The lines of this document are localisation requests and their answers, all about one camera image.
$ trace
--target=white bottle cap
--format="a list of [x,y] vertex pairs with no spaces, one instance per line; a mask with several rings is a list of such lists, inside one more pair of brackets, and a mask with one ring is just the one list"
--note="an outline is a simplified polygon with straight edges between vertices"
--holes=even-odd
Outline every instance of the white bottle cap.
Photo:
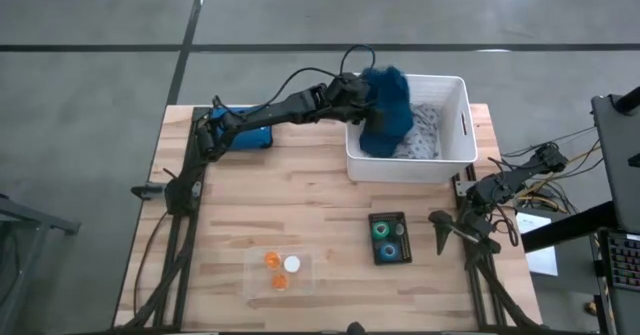
[[300,269],[300,259],[297,256],[291,255],[284,260],[284,269],[290,273],[295,273]]

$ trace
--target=concrete floor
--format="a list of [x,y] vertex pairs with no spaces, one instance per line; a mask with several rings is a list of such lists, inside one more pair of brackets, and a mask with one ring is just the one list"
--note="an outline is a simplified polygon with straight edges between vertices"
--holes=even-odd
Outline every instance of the concrete floor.
[[[640,42],[640,0],[203,0],[195,43]],[[193,0],[0,0],[0,45],[179,44]],[[192,54],[179,104],[256,103],[295,69],[337,70],[338,52]],[[50,237],[20,334],[110,325],[178,53],[0,52],[0,192],[82,222]],[[349,59],[360,70],[365,54]],[[490,105],[510,151],[590,126],[589,99],[638,86],[616,52],[379,52],[408,73],[458,75]],[[326,81],[300,76],[290,89]],[[563,146],[571,156],[595,138]],[[579,208],[609,198],[604,169],[564,182]],[[593,330],[584,294],[536,286],[545,323]]]

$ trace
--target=green tape roll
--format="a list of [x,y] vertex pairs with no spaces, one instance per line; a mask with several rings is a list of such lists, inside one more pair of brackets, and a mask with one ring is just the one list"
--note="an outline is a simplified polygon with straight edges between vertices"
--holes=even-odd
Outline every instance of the green tape roll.
[[373,224],[373,238],[376,240],[384,239],[389,235],[389,224],[386,221],[379,221]]

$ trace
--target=paper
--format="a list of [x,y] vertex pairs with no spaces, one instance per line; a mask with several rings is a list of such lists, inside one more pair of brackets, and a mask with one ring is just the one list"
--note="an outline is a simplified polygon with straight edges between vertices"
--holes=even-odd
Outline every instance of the paper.
[[[531,230],[551,224],[551,219],[518,212],[516,216],[518,228],[521,234],[525,234]],[[529,263],[529,271],[558,276],[558,264],[556,263],[556,249],[553,246],[530,252],[527,255]]]

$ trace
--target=wooden table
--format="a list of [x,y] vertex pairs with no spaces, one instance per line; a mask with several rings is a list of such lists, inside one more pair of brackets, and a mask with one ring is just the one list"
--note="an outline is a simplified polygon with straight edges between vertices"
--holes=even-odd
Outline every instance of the wooden table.
[[[167,182],[162,171],[182,165],[191,106],[169,106],[150,181]],[[487,157],[499,150],[485,104],[472,105],[479,178],[497,171]],[[359,321],[368,331],[476,329],[464,252],[451,236],[436,256],[431,211],[455,214],[451,184],[356,183],[346,172],[344,124],[274,126],[269,150],[229,152],[209,165],[191,264],[183,330],[344,331]],[[142,208],[116,325],[133,316],[133,283],[149,235],[164,213],[161,200]],[[403,211],[413,263],[374,266],[367,215]],[[170,221],[151,247],[141,279],[139,303],[160,279]],[[540,322],[540,312],[522,247],[506,235],[496,256],[498,275],[523,310]],[[246,300],[244,253],[251,247],[304,245],[313,249],[316,289],[312,296]],[[487,313],[489,297],[484,291]],[[171,296],[165,321],[173,313]]]

